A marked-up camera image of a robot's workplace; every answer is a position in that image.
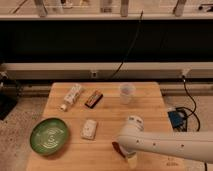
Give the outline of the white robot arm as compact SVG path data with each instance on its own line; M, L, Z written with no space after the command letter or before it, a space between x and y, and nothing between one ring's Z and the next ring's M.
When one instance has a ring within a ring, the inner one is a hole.
M112 143L123 158L138 151L213 164L213 132L146 132L139 116L128 116Z

